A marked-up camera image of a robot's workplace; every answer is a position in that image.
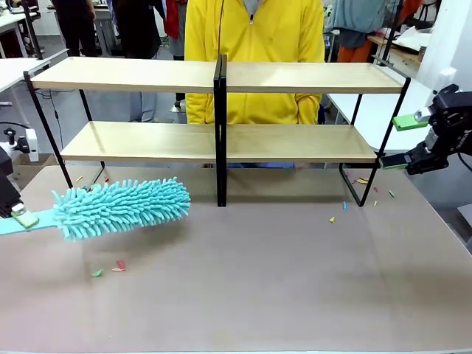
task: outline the debris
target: debris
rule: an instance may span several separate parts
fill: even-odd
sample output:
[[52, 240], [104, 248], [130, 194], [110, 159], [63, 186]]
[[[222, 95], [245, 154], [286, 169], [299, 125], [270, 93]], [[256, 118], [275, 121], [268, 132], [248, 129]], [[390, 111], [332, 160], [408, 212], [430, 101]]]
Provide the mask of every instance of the debris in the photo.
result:
[[125, 261], [123, 261], [123, 260], [118, 260], [118, 261], [117, 261], [117, 265], [118, 265], [118, 268], [120, 268], [122, 271], [125, 271], [125, 270], [126, 270]]
[[102, 275], [104, 272], [103, 269], [100, 269], [99, 271], [96, 271], [95, 273], [92, 274], [93, 278], [96, 278], [96, 277], [99, 277], [100, 275]]

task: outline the person in yellow jacket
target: person in yellow jacket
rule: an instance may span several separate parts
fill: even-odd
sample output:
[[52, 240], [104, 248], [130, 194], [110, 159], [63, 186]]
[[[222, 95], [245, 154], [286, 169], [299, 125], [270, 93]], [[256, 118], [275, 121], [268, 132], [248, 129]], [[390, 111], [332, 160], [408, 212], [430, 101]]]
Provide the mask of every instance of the person in yellow jacket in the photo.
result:
[[[189, 0], [185, 60], [322, 62], [322, 0]], [[320, 95], [229, 94], [228, 123], [316, 124]], [[211, 94], [187, 95], [188, 123], [215, 121]]]

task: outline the gray floor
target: gray floor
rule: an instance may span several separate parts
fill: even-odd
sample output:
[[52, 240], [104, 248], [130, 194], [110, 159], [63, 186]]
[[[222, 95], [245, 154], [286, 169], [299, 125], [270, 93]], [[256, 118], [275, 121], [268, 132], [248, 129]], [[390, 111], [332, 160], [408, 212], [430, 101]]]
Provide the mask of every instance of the gray floor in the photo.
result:
[[[55, 54], [64, 48], [60, 37], [40, 37], [40, 45], [45, 47], [45, 57]], [[166, 48], [161, 48], [159, 51], [159, 59], [172, 60], [172, 55]], [[52, 153], [52, 147], [46, 137], [44, 128], [39, 120], [38, 113], [32, 104], [32, 99], [27, 91], [24, 83], [19, 83], [16, 87], [18, 98], [21, 106], [29, 120], [31, 126], [36, 130], [39, 141], [40, 153]], [[101, 91], [87, 91], [86, 92], [88, 104], [91, 109], [91, 114], [94, 120], [126, 122], [128, 121], [128, 93], [126, 92], [101, 92]], [[49, 126], [55, 137], [56, 142], [60, 146], [60, 130], [58, 121], [55, 119], [54, 110], [51, 100], [45, 100], [40, 97], [40, 102], [44, 113], [48, 119]], [[157, 122], [174, 122], [185, 123], [187, 118], [185, 114], [170, 113], [169, 110], [175, 102], [175, 95], [173, 93], [159, 93], [157, 94]], [[87, 122], [86, 114], [83, 108], [82, 101], [78, 91], [71, 92], [52, 92], [52, 99], [55, 107], [59, 113], [59, 123], [62, 130], [63, 145], [66, 146], [71, 139], [79, 132], [79, 130]], [[0, 101], [8, 101], [7, 92], [0, 94]], [[336, 117], [336, 109], [332, 108], [327, 111], [327, 124], [333, 124]], [[0, 120], [19, 122], [18, 115], [12, 108], [0, 108]], [[77, 164], [77, 162], [68, 162], [68, 164]], [[81, 164], [94, 164], [93, 162], [81, 162]], [[133, 163], [107, 163], [108, 165], [126, 165], [126, 166], [154, 166], [154, 167], [172, 167], [185, 168], [191, 165], [188, 164], [133, 164]], [[472, 235], [472, 229], [465, 222], [464, 218], [457, 212], [456, 209], [441, 209], [437, 210], [446, 223], [467, 241]]]

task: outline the black pants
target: black pants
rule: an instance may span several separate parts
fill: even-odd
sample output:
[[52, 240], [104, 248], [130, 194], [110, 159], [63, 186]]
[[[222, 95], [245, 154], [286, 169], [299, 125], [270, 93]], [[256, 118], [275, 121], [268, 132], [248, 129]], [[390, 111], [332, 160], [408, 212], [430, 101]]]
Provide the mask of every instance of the black pants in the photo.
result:
[[74, 57], [80, 56], [79, 43], [86, 57], [96, 57], [94, 20], [90, 18], [61, 18], [59, 27], [66, 41], [66, 47]]
[[[184, 61], [184, 57], [179, 57], [177, 55], [174, 55], [174, 60], [179, 60], [179, 61]], [[176, 101], [182, 101], [182, 100], [185, 100], [185, 94], [182, 94], [182, 93], [177, 93], [176, 94]]]

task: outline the person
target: person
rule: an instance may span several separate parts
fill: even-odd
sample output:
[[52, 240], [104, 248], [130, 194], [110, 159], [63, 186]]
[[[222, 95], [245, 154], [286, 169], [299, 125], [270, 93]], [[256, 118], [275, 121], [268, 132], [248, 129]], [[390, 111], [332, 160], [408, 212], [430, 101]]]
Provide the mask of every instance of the person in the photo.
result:
[[[174, 60], [183, 61], [185, 44], [185, 21], [187, 18], [187, 0], [163, 0], [166, 3], [164, 30], [169, 36], [169, 51]], [[185, 94], [176, 93], [174, 106], [178, 111], [185, 111]]]
[[92, 0], [52, 0], [66, 47], [80, 56], [79, 44], [86, 57], [96, 57], [95, 10]]
[[[113, 0], [118, 32], [126, 58], [157, 59], [161, 39], [153, 8], [165, 18], [161, 0]], [[155, 93], [130, 93], [130, 122], [152, 122], [156, 114]]]
[[[216, 61], [220, 47], [229, 61], [323, 62], [323, 21], [322, 0], [226, 0], [223, 9], [222, 0], [189, 0], [185, 60]], [[228, 123], [315, 124], [320, 100], [318, 94], [229, 94]], [[187, 94], [187, 119], [213, 123], [213, 96]]]

